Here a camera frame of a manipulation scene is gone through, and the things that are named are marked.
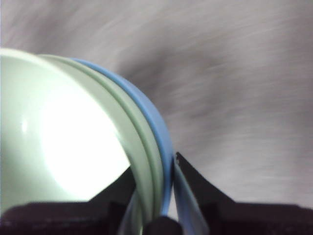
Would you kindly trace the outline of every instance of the blue rim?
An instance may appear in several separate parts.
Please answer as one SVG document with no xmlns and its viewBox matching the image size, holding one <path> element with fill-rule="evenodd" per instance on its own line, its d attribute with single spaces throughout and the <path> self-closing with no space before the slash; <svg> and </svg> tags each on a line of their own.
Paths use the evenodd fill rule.
<svg viewBox="0 0 313 235">
<path fill-rule="evenodd" d="M 125 78 L 91 62 L 76 58 L 72 59 L 105 75 L 107 78 L 115 82 L 133 99 L 142 111 L 152 129 L 161 155 L 164 173 L 164 194 L 161 214 L 167 215 L 171 200 L 173 146 L 170 134 L 161 114 L 148 97 Z"/>
</svg>

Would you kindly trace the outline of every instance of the stacked bowl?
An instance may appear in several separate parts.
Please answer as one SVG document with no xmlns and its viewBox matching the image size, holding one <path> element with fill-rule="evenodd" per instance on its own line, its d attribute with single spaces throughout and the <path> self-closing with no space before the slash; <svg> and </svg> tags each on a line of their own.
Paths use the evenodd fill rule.
<svg viewBox="0 0 313 235">
<path fill-rule="evenodd" d="M 137 87 L 80 59 L 0 56 L 1 213 L 33 201 L 88 201 L 129 165 L 134 230 L 167 213 L 171 139 Z"/>
</svg>

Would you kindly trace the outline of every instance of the background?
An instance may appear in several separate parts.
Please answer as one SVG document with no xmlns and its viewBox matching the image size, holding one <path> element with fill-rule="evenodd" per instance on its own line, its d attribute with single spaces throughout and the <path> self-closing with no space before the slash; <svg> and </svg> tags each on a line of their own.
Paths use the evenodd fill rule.
<svg viewBox="0 0 313 235">
<path fill-rule="evenodd" d="M 312 0 L 2 0 L 1 46 L 119 73 L 230 197 L 313 207 Z"/>
</svg>

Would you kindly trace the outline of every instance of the blue bowl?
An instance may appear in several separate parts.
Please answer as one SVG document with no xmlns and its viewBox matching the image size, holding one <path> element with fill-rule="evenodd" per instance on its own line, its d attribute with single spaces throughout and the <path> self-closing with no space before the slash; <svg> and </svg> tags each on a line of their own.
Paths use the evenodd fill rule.
<svg viewBox="0 0 313 235">
<path fill-rule="evenodd" d="M 161 114 L 156 109 L 154 104 L 148 99 L 148 97 L 125 78 L 91 62 L 76 58 L 73 58 L 73 60 L 95 71 L 98 71 L 99 73 L 105 75 L 107 78 L 115 82 L 133 99 L 133 101 L 137 104 L 137 106 L 144 114 L 155 136 L 162 158 L 164 173 L 164 196 L 161 214 L 166 215 L 171 199 L 173 145 L 170 134 Z"/>
</svg>

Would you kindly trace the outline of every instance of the gray fabric surface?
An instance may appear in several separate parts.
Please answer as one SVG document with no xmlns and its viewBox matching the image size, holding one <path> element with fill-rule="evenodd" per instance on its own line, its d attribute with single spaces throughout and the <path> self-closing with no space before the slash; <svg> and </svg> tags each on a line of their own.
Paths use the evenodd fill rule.
<svg viewBox="0 0 313 235">
<path fill-rule="evenodd" d="M 313 207 L 311 0 L 2 0 L 1 46 L 123 75 L 230 197 Z"/>
</svg>

